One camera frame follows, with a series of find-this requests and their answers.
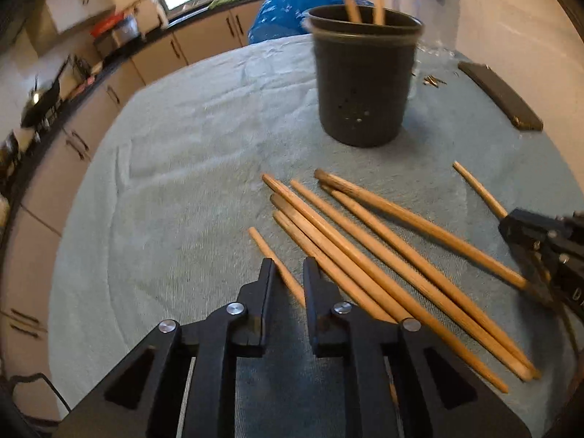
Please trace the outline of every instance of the triangular cutout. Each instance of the triangular cutout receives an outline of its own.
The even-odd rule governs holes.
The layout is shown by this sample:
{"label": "triangular cutout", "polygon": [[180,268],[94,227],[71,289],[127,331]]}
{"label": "triangular cutout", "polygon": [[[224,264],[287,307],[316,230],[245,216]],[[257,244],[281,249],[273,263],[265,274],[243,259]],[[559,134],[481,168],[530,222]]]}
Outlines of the triangular cutout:
{"label": "triangular cutout", "polygon": [[428,367],[446,410],[477,399],[477,391],[444,359],[436,349],[424,349]]}
{"label": "triangular cutout", "polygon": [[107,390],[104,398],[121,407],[136,410],[153,362],[154,349],[149,348]]}

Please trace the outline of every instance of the dark plastic pot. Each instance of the dark plastic pot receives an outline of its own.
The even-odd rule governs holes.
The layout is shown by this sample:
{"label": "dark plastic pot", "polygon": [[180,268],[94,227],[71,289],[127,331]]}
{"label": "dark plastic pot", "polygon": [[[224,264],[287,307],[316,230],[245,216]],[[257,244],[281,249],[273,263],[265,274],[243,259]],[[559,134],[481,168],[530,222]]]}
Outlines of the dark plastic pot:
{"label": "dark plastic pot", "polygon": [[314,37],[320,123],[346,145],[381,146],[398,134],[423,25],[404,13],[358,7],[364,23],[350,23],[343,5],[310,9],[303,26]]}

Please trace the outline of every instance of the round table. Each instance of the round table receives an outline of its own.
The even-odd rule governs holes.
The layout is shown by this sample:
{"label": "round table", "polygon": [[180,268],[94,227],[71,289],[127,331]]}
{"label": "round table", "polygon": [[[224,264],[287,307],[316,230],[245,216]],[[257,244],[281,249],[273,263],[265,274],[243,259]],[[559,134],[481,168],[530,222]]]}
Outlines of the round table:
{"label": "round table", "polygon": [[[274,223],[262,172],[284,182],[295,177],[326,197],[312,177],[323,168],[517,269],[496,218],[452,162],[509,210],[567,214],[582,209],[584,198],[547,135],[515,130],[456,69],[460,58],[420,55],[402,130],[376,149],[344,146],[320,127],[310,36],[222,54],[136,93],[87,171],[57,255],[49,350],[53,382],[65,399],[75,405],[160,320],[201,320],[234,300],[241,285],[257,278],[262,260],[246,233],[250,226],[301,281],[305,255]],[[424,86],[428,73],[447,85]],[[541,436],[563,403],[574,366],[559,319],[463,258],[385,222],[542,370],[541,380],[521,383],[388,270],[507,382],[503,400]],[[237,433],[343,436],[340,361],[313,357],[304,311],[283,287],[275,306],[264,359],[238,362]],[[576,328],[582,339],[581,325]]]}

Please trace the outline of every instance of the metal rivet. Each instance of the metal rivet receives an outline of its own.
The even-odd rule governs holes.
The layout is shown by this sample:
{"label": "metal rivet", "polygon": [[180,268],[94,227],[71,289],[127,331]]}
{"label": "metal rivet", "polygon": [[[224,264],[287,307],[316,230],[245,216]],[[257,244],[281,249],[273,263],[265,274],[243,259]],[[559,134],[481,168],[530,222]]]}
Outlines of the metal rivet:
{"label": "metal rivet", "polygon": [[422,327],[422,324],[415,318],[404,319],[404,322],[402,324],[404,325],[404,329],[412,333],[420,331],[420,328]]}
{"label": "metal rivet", "polygon": [[169,333],[176,329],[176,321],[172,319],[165,319],[158,323],[158,329],[163,333]]}
{"label": "metal rivet", "polygon": [[346,315],[353,309],[353,305],[347,301],[339,301],[332,307],[340,315]]}
{"label": "metal rivet", "polygon": [[244,309],[245,306],[243,306],[241,303],[229,303],[227,305],[227,313],[233,316],[240,315],[241,313],[243,313]]}

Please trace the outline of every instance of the red lid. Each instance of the red lid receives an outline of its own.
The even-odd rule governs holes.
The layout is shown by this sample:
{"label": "red lid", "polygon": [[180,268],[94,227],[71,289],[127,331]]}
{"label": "red lid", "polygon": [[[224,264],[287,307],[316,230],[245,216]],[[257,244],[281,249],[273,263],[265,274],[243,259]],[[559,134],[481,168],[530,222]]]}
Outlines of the red lid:
{"label": "red lid", "polygon": [[116,24],[123,20],[125,16],[126,15],[124,14],[124,12],[119,12],[111,16],[108,16],[104,20],[101,20],[91,30],[91,36],[97,38],[98,36],[100,36],[100,34],[103,34],[107,30],[111,30]]}

